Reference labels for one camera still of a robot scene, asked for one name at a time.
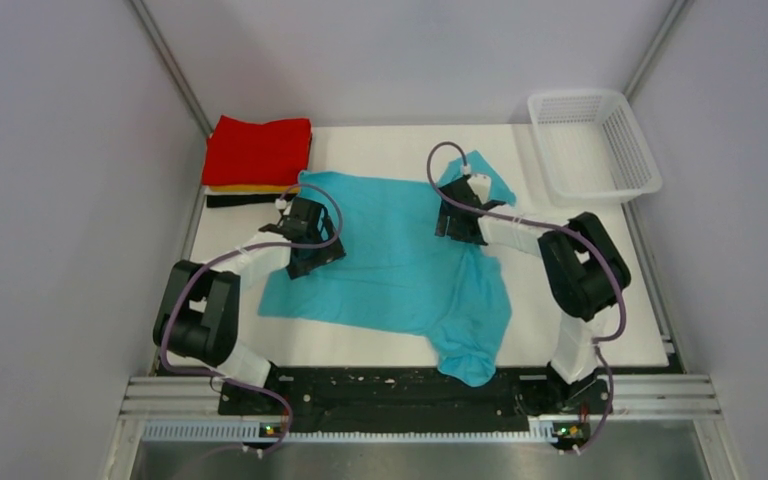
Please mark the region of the teal t-shirt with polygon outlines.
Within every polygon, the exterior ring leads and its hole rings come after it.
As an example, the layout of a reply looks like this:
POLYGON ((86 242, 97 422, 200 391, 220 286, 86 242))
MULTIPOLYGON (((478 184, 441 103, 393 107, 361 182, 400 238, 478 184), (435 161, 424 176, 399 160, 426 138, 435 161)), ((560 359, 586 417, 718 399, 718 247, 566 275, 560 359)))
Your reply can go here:
POLYGON ((497 258, 435 234, 441 200, 425 182, 304 171, 344 217, 346 255, 298 279, 269 276, 258 313, 425 337, 441 373, 486 384, 512 308, 497 258))

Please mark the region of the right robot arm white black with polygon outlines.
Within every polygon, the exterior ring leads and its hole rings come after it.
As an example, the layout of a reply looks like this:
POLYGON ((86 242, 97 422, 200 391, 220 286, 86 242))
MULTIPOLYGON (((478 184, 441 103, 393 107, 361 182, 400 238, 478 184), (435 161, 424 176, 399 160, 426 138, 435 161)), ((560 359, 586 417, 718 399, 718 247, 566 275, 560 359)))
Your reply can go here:
POLYGON ((436 233, 481 246, 502 245, 542 261, 560 308, 557 345, 547 365, 549 404, 572 412, 587 397, 598 365, 597 344, 612 340, 597 322, 612 306, 623 308, 622 291, 631 274, 601 219, 583 212, 564 225, 529 220, 511 205, 488 199, 486 175, 464 175, 436 186, 441 199, 436 233))

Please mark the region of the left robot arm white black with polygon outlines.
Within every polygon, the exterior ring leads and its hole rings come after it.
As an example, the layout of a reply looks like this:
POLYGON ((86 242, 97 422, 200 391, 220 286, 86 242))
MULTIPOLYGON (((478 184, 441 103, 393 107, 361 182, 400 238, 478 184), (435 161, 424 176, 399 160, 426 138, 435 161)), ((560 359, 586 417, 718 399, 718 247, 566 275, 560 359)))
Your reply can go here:
POLYGON ((243 401, 262 414, 277 407, 281 388, 269 379, 272 362, 239 335, 242 293, 273 273, 296 280, 346 255, 336 202, 296 197, 276 207, 279 219, 235 249, 204 263, 175 263, 152 331, 165 369, 243 387, 243 401))

